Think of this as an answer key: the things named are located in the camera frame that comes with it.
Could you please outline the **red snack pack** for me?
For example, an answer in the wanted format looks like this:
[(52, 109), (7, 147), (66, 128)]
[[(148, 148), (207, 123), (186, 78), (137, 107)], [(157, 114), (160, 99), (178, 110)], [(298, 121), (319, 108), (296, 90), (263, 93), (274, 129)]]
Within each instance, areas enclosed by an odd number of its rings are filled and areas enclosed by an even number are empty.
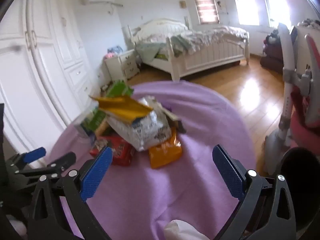
[(89, 152), (90, 155), (96, 157), (105, 146), (112, 150), (112, 165), (130, 166), (136, 152), (131, 144), (118, 135), (98, 137)]

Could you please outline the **white wooden bed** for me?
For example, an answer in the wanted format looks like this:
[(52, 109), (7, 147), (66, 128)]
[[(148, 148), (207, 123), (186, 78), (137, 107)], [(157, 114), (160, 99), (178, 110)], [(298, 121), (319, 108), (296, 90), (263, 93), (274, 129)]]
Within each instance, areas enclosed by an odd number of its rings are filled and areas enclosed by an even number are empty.
[(172, 80), (241, 60), (249, 61), (249, 33), (220, 25), (195, 31), (188, 22), (150, 20), (128, 30), (141, 61), (171, 75)]

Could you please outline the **white wardrobe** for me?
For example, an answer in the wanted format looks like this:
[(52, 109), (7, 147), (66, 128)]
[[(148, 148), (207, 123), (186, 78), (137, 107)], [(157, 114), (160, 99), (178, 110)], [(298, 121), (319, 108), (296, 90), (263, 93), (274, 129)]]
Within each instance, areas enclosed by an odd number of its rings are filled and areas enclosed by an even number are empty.
[(95, 89), (71, 0), (13, 0), (1, 20), (1, 103), (12, 147), (50, 150)]

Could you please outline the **dark clothes pile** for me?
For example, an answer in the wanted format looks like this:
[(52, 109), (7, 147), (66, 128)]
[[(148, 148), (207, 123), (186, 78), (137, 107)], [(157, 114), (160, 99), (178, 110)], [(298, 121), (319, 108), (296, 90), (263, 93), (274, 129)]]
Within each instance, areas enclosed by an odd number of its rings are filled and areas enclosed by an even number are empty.
[(279, 74), (283, 73), (283, 52), (278, 29), (274, 29), (264, 39), (263, 57), (260, 59), (260, 65)]

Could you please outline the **white nightstand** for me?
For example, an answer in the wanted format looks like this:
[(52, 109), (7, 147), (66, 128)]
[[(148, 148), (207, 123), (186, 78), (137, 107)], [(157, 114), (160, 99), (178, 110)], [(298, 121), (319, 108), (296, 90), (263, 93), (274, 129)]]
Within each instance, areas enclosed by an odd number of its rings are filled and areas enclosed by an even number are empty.
[(104, 62), (112, 81), (123, 80), (127, 82), (139, 73), (136, 52), (133, 49), (105, 59)]

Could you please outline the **black trash bin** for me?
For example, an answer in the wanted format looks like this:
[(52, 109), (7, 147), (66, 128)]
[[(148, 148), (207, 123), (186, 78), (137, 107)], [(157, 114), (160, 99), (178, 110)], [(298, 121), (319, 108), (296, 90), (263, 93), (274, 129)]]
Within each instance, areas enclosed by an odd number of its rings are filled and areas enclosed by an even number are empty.
[(319, 212), (319, 159), (306, 148), (292, 148), (281, 160), (280, 174), (290, 190), (296, 229), (302, 230)]

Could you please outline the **green snack box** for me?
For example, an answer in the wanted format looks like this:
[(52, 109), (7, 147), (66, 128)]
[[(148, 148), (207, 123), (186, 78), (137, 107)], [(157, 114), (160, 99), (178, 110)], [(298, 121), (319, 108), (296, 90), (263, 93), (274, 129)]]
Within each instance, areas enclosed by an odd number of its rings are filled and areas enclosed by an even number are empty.
[(115, 98), (119, 96), (131, 96), (134, 89), (127, 85), (123, 80), (115, 81), (110, 88), (107, 89), (105, 97)]

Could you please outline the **purple round tablecloth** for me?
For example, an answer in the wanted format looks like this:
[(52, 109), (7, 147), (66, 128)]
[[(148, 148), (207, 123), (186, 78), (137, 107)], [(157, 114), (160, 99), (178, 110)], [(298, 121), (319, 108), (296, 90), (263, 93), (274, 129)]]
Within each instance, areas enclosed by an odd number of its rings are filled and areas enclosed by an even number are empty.
[(111, 166), (87, 205), (112, 239), (163, 239), (164, 227), (183, 220), (214, 238), (238, 200), (231, 196), (212, 160), (215, 145), (254, 169), (253, 142), (235, 107), (212, 89), (159, 81), (136, 85), (133, 97), (153, 96), (182, 120), (182, 156), (152, 169), (146, 152), (129, 166)]

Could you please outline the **white crinkled snack bag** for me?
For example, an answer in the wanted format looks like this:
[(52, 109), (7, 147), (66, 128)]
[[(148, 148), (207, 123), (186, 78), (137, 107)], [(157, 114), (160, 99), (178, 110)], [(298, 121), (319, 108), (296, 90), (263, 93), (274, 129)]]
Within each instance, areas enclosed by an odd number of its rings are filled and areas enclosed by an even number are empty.
[(171, 128), (161, 104), (153, 96), (145, 96), (138, 102), (152, 107), (144, 118), (126, 124), (114, 117), (107, 117), (107, 123), (137, 151), (146, 151), (171, 138)]

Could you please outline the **left window with blind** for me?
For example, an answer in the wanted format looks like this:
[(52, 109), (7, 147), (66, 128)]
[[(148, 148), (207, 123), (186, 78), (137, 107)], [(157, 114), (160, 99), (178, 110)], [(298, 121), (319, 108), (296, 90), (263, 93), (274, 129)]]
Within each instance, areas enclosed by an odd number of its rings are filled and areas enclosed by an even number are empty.
[(219, 24), (219, 14), (215, 0), (194, 0), (200, 24)]

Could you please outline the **orange snack bag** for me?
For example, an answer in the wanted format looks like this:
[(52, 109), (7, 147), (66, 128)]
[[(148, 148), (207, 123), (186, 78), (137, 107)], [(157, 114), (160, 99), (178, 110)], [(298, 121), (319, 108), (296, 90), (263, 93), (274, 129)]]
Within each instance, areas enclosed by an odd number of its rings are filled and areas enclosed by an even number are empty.
[(160, 145), (149, 149), (149, 160), (152, 169), (158, 169), (180, 159), (181, 142), (177, 139), (177, 129), (171, 128), (171, 137)]

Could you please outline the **pink grey desk chair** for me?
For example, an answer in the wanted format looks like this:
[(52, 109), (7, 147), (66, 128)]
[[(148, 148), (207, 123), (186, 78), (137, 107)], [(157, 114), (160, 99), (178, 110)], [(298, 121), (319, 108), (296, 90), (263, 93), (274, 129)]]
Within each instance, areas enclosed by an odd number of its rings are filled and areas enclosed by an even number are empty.
[(283, 52), (284, 103), (278, 128), (265, 139), (265, 170), (274, 175), (287, 148), (296, 144), (319, 155), (319, 50), (310, 34), (304, 36), (310, 63), (297, 73), (291, 34), (278, 25)]

